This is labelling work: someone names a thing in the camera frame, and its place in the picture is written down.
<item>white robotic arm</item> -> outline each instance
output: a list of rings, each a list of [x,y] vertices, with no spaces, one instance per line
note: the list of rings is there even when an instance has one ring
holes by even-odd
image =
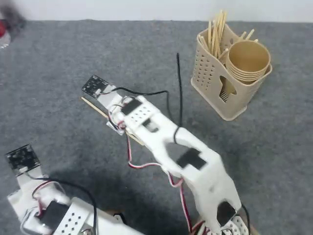
[[[220,155],[185,128],[177,130],[177,125],[143,96],[119,105],[122,108],[112,113],[112,119],[124,122],[126,130],[144,143],[165,172],[184,179],[205,225],[220,232],[241,208],[234,182]],[[167,144],[174,143],[174,135],[177,144],[189,148],[176,162],[166,150]]]

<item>cable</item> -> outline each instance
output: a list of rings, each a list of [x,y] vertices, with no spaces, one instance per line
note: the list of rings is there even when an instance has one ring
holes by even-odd
[[[183,193],[182,184],[179,187],[179,193],[180,193],[180,202],[181,202],[182,210],[184,212],[184,215],[185,215],[185,218],[186,218],[186,222],[187,222],[187,226],[188,226],[188,231],[190,233],[192,233],[191,219],[190,219],[190,215],[189,215],[188,208],[187,208],[187,205],[186,205],[186,200],[185,200],[185,196],[184,196],[184,193]]]
[[[159,92],[151,92],[151,93],[145,93],[145,92],[135,92],[132,90],[129,90],[127,88],[124,87],[116,87],[113,90],[107,92],[107,93],[101,93],[101,94],[109,94],[111,92],[115,92],[118,90],[124,90],[126,92],[132,93],[132,94],[138,94],[138,95],[155,95],[155,94],[162,94],[162,93],[166,93],[166,108],[167,108],[167,112],[168,112],[168,116],[170,118],[171,121],[173,121],[173,117],[172,117],[172,113],[170,110],[170,93],[167,90],[163,90],[163,91],[159,91]]]
[[[179,124],[178,127],[176,128],[176,131],[174,133],[173,139],[174,143],[177,144],[176,141],[176,134],[179,130],[180,127],[182,127],[182,85],[181,85],[181,75],[180,75],[180,62],[179,62],[179,53],[176,54],[176,62],[177,62],[177,75],[178,75],[178,82],[179,82]]]
[[[33,191],[32,194],[31,194],[32,198],[37,199],[37,197],[34,196],[35,193],[38,192],[38,191],[40,191],[40,190],[42,190],[44,187],[46,187],[46,186],[49,185],[49,184],[56,184],[56,185],[60,188],[60,190],[62,191],[62,193],[63,193],[63,194],[66,194],[64,188],[62,188],[62,186],[61,186],[58,182],[55,182],[55,181],[46,181],[46,182],[44,182],[44,183],[38,185],[38,186],[34,189],[34,191]]]
[[[251,227],[250,227],[250,215],[249,215],[249,212],[247,210],[247,208],[245,207],[245,205],[243,203],[241,203],[243,209],[245,210],[245,213],[246,213],[246,220],[247,220],[247,223],[248,223],[248,232],[249,232],[249,235],[251,235]]]
[[[179,187],[182,183],[183,183],[183,179],[180,179],[177,183],[174,183],[174,180],[173,180],[173,176],[171,175],[170,172],[166,171],[166,174],[168,176],[168,180],[170,182],[170,185],[173,187],[173,188],[177,188]]]
[[[143,164],[143,165],[134,165],[131,163],[132,161],[132,148],[131,148],[131,140],[129,139],[128,135],[125,135],[126,136],[126,141],[127,141],[127,156],[128,156],[128,165],[131,167],[131,168],[134,168],[134,169],[143,169],[147,166],[152,166],[152,165],[156,165],[156,166],[161,166],[161,164],[159,163],[146,163],[146,164]]]
[[[147,166],[152,166],[152,165],[156,165],[156,166],[160,166],[162,167],[161,164],[159,163],[146,163],[146,164],[143,164],[143,165],[133,165],[131,163],[132,161],[132,149],[131,149],[131,142],[130,142],[130,139],[129,137],[126,135],[126,141],[127,141],[127,156],[128,156],[128,165],[131,167],[131,168],[134,168],[134,169],[143,169]],[[183,194],[183,188],[182,188],[182,183],[183,183],[183,179],[180,179],[177,183],[174,183],[174,180],[173,180],[173,177],[172,175],[166,171],[165,172],[169,178],[169,182],[170,182],[170,185],[174,188],[177,188],[179,187],[179,192],[180,192],[180,201],[181,201],[181,207],[182,207],[182,210],[184,212],[184,215],[185,215],[185,218],[186,218],[186,222],[187,222],[187,226],[188,226],[188,231],[191,233],[192,232],[192,227],[191,227],[191,219],[190,219],[190,216],[189,216],[189,212],[188,212],[188,208],[187,208],[187,205],[186,205],[186,200],[185,200],[185,197],[184,197],[184,194]]]
[[[231,235],[234,235],[233,231],[230,229],[230,228],[227,228],[227,229],[222,229],[221,232],[222,232],[222,235],[224,234],[224,231],[230,231]]]
[[[92,203],[92,206],[93,206],[93,228],[92,228],[92,234],[93,235],[96,235],[96,226],[97,226],[97,203],[93,197],[93,195],[84,187],[80,186],[80,185],[77,185],[77,184],[74,184],[74,183],[71,183],[71,182],[68,182],[68,181],[65,181],[65,180],[59,180],[59,179],[55,179],[55,178],[49,178],[49,177],[42,177],[42,178],[34,178],[32,177],[31,175],[28,174],[28,172],[25,172],[25,175],[27,175],[29,178],[33,179],[33,180],[43,180],[43,181],[55,181],[55,182],[58,182],[60,184],[63,184],[63,185],[69,185],[71,187],[74,187],[74,188],[78,188],[80,189],[81,191],[83,191],[84,193],[86,193],[88,195],[88,197],[90,198],[91,200],[91,203]]]
[[[24,235],[34,235],[34,234],[31,234],[31,233],[28,233],[25,231],[25,228],[24,228],[24,224],[26,223],[26,221],[29,219],[29,216],[30,214],[33,212],[33,210],[35,209],[38,209],[37,207],[33,207],[31,209],[27,209],[26,210],[26,213],[25,213],[25,216],[23,218],[23,220],[21,221],[21,225],[20,225],[20,231],[22,234]]]

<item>beige plastic holder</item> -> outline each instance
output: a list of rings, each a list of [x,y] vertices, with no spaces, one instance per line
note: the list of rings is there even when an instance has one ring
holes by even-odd
[[[207,41],[208,29],[197,36],[191,84],[224,120],[233,120],[247,109],[247,104],[271,73],[272,66],[269,64],[265,74],[255,81],[239,81],[225,67],[228,55],[218,60],[202,46],[200,36]],[[239,36],[225,24],[220,42],[221,53],[238,40]]]

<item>red wire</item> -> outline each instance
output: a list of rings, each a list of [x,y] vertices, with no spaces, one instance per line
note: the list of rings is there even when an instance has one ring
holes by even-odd
[[[130,139],[129,139],[129,137],[128,137],[127,135],[126,135],[126,139],[127,139],[128,165],[129,165],[131,168],[134,168],[134,169],[142,169],[142,168],[145,168],[145,167],[151,166],[151,165],[158,165],[158,166],[161,166],[159,163],[146,163],[146,164],[143,164],[143,165],[133,165],[133,164],[131,163],[131,161],[132,161],[131,143],[130,143]],[[191,219],[190,219],[190,215],[189,215],[189,211],[188,211],[188,208],[187,208],[185,196],[184,196],[184,194],[183,194],[183,187],[182,187],[183,179],[180,179],[177,183],[174,183],[173,176],[172,176],[170,173],[168,173],[168,176],[169,176],[169,179],[170,179],[170,181],[171,181],[171,185],[172,185],[173,187],[177,187],[177,186],[179,185],[180,200],[181,200],[182,209],[183,209],[183,212],[184,212],[186,221],[187,221],[188,231],[189,231],[190,233],[192,233],[192,232],[193,232],[199,225],[201,225],[204,221],[203,221],[203,222],[200,222],[199,224],[196,224],[195,227],[192,228]]]
[[[190,219],[189,211],[188,211],[188,208],[186,205],[186,199],[184,196],[182,184],[179,187],[179,192],[180,192],[180,201],[181,201],[181,205],[182,205],[182,210],[184,211],[185,218],[187,221],[188,231],[190,233],[192,233],[191,219]]]

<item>stack of paper cups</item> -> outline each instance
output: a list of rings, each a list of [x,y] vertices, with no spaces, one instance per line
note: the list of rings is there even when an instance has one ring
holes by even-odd
[[[251,84],[263,77],[270,64],[267,48],[255,41],[239,41],[230,48],[226,68],[237,80]]]

